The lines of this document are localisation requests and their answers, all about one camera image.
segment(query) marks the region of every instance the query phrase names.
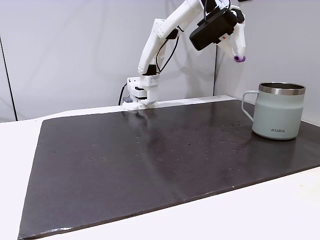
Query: table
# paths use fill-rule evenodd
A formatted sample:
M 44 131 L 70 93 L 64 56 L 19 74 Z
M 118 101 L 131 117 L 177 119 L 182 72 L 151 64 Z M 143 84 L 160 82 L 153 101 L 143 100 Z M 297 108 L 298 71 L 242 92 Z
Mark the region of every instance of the table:
M 228 101 L 229 96 L 159 102 L 159 107 Z M 121 106 L 72 110 L 0 124 L 1 239 L 15 240 L 43 120 L 123 111 Z M 319 239 L 320 168 L 48 240 Z

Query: dark mat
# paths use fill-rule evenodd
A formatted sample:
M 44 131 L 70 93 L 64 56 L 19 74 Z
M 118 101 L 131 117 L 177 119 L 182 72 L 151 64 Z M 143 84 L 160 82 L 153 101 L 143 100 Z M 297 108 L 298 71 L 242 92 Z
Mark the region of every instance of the dark mat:
M 110 223 L 320 165 L 320 127 L 302 122 L 290 141 L 251 127 L 238 100 L 46 120 L 18 236 Z

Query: mug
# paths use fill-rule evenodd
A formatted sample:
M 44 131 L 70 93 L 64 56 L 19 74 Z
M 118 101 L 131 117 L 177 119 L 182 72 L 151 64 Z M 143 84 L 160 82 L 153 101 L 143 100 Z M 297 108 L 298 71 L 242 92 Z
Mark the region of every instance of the mug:
M 241 108 L 257 135 L 275 140 L 294 139 L 299 132 L 306 87 L 286 82 L 263 82 L 259 91 L 246 91 Z M 245 96 L 258 94 L 253 117 L 244 109 Z

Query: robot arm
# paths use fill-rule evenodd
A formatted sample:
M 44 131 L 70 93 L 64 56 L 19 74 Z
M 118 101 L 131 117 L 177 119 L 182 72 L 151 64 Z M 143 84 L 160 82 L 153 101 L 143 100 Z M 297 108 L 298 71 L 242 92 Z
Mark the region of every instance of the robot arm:
M 155 19 L 151 34 L 143 49 L 138 66 L 140 77 L 129 77 L 127 88 L 130 97 L 123 107 L 128 110 L 154 108 L 158 101 L 158 80 L 168 40 L 179 36 L 200 13 L 204 19 L 190 35 L 193 46 L 199 51 L 211 43 L 221 47 L 238 63 L 245 57 L 245 16 L 229 0 L 185 0 L 167 19 Z M 230 35 L 235 36 L 237 54 L 232 48 Z

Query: logo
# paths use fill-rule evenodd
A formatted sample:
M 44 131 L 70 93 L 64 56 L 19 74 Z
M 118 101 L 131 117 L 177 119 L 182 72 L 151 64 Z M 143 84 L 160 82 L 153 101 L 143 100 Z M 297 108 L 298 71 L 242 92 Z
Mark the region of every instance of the logo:
M 271 129 L 271 132 L 285 133 L 285 130 L 282 130 L 282 129 Z

